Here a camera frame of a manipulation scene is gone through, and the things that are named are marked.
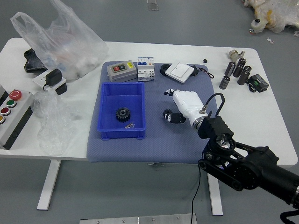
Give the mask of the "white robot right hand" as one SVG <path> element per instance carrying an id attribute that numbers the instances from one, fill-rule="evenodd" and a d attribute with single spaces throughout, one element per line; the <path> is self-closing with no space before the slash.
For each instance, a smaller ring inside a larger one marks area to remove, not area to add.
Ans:
<path id="1" fill-rule="evenodd" d="M 192 128 L 199 128 L 207 113 L 196 92 L 168 89 L 164 95 L 172 96 L 179 112 L 189 119 Z"/>

